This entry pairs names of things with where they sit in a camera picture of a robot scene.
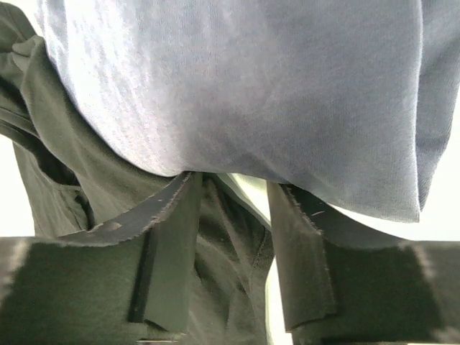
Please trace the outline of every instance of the pocket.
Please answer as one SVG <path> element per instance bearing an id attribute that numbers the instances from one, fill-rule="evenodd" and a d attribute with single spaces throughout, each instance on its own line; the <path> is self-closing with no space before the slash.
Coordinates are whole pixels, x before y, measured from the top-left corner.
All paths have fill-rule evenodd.
<path id="1" fill-rule="evenodd" d="M 93 227 L 91 207 L 78 179 L 48 151 L 37 156 L 15 144 L 35 235 L 56 238 Z"/>

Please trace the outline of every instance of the wrinkled fabric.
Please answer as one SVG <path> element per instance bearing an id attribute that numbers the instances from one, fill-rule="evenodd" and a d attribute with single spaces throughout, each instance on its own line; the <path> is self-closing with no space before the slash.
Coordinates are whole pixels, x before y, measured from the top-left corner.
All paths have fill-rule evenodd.
<path id="1" fill-rule="evenodd" d="M 241 173 L 418 220 L 449 139 L 460 2 L 36 3 L 75 105 L 137 167 Z"/>
<path id="2" fill-rule="evenodd" d="M 36 235 L 43 242 L 113 219 L 170 182 L 120 158 L 89 127 L 50 63 L 45 41 L 18 8 L 2 2 L 0 134 L 14 143 Z M 206 174 L 200 192 L 189 337 L 182 344 L 266 345 L 271 233 L 215 175 Z M 0 279 L 0 344 L 132 344 L 127 339 L 144 338 L 146 325 L 127 323 L 140 239 L 105 254 L 75 248 L 60 257 L 59 248 L 35 247 L 27 261 L 39 269 L 26 275 L 31 281 L 21 280 L 24 270 L 17 273 L 30 254 L 28 242 L 2 241 L 0 276 L 6 279 Z M 122 260 L 113 268 L 109 263 L 116 258 Z M 55 282 L 52 289 L 46 277 Z M 101 305 L 108 296 L 114 302 Z"/>

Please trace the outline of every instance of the light blue fabric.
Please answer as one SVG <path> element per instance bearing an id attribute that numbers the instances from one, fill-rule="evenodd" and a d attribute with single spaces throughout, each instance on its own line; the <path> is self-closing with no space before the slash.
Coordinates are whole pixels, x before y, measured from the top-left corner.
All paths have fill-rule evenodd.
<path id="1" fill-rule="evenodd" d="M 418 220 L 449 139 L 460 1 L 35 1 L 76 106 L 136 166 Z"/>

